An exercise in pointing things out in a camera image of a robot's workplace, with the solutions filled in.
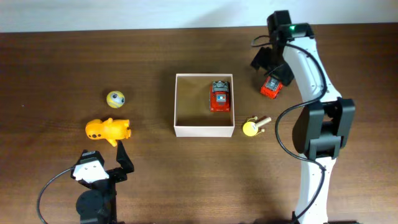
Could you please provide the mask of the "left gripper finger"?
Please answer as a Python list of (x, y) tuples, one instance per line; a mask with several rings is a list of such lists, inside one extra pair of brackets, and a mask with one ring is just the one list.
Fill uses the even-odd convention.
[(87, 151), (84, 150), (76, 162), (76, 165), (86, 164), (88, 162), (99, 161), (99, 163), (103, 166), (104, 159), (99, 151)]
[(125, 173), (134, 172), (134, 165), (130, 160), (121, 140), (118, 140), (116, 161), (121, 165)]

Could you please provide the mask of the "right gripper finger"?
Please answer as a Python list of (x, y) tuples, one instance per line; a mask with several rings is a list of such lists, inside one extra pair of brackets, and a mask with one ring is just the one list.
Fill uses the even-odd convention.
[(279, 80), (283, 86), (289, 86), (294, 79), (294, 74), (287, 63), (277, 67), (272, 76)]
[(274, 69), (274, 61), (272, 59), (272, 49), (270, 47), (261, 47), (253, 58), (250, 66), (255, 70), (263, 68), (266, 70), (266, 75), (269, 75)]

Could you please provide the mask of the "red toy police car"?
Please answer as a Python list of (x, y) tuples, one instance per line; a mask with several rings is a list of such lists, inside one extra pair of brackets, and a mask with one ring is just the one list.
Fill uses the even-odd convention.
[(270, 99), (275, 99), (282, 89), (283, 84), (276, 78), (268, 76), (260, 89), (260, 93)]

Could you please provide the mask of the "red toy fire truck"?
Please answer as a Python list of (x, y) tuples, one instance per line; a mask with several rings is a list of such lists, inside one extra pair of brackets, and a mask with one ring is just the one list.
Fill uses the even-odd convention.
[(211, 112), (230, 112), (229, 82), (222, 80), (212, 82), (209, 104)]

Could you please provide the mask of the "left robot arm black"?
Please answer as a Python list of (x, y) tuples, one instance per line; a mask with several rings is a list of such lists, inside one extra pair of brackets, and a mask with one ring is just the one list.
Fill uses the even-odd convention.
[(81, 224), (117, 224), (116, 184), (134, 172), (122, 141), (117, 141), (116, 162), (119, 167), (105, 170), (99, 151), (84, 150), (71, 171), (71, 178), (88, 190), (76, 201)]

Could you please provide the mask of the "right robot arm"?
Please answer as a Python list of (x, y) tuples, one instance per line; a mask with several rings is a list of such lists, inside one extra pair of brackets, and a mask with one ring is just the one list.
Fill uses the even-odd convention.
[(296, 81), (302, 102), (281, 112), (275, 121), (300, 109), (293, 130), (295, 151), (286, 148), (278, 131), (276, 140), (290, 156), (301, 161), (300, 194), (290, 220), (293, 224), (328, 223), (327, 199), (331, 172), (346, 146), (355, 114), (352, 99), (344, 99), (331, 83), (317, 50), (315, 34), (308, 23), (294, 24), (287, 10), (267, 18), (269, 41), (253, 42), (259, 49), (251, 66), (266, 70), (269, 80), (288, 86)]

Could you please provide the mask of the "orange toy dog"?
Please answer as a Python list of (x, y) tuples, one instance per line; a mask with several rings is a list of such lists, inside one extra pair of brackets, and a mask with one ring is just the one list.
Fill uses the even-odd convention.
[(119, 140), (131, 137), (130, 121), (128, 119), (108, 118), (105, 121), (94, 119), (85, 126), (86, 135), (92, 140), (105, 139), (113, 147)]

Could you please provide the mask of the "yellow wooden rattle drum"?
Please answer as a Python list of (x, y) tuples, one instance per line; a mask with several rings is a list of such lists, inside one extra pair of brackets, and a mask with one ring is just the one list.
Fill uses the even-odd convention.
[(243, 124), (243, 133), (249, 137), (264, 133), (266, 130), (262, 127), (271, 121), (272, 119), (270, 117), (265, 117), (262, 120), (260, 120), (257, 116), (248, 118)]

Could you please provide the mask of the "white cardboard box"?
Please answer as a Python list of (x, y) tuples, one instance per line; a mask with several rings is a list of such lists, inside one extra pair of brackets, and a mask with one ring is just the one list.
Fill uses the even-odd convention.
[[(230, 110), (210, 110), (213, 82), (228, 83)], [(232, 74), (178, 73), (175, 77), (174, 130), (177, 137), (230, 138), (235, 129)]]

